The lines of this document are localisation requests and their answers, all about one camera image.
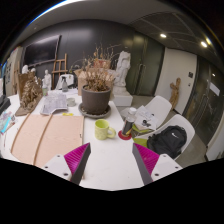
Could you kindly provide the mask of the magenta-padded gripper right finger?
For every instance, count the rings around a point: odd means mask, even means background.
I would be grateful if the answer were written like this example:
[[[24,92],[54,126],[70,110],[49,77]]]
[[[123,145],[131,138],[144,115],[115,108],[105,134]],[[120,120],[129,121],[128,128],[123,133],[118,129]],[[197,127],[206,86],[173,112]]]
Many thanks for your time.
[[[145,185],[182,169],[182,167],[167,154],[159,155],[137,143],[133,144],[132,153]]]

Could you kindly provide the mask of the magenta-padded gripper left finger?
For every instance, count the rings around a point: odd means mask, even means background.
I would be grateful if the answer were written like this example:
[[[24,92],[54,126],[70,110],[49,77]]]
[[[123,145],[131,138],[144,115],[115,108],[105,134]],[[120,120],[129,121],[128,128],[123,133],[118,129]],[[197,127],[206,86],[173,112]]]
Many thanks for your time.
[[[87,143],[65,155],[57,154],[43,166],[43,169],[79,185],[90,154],[91,145]]]

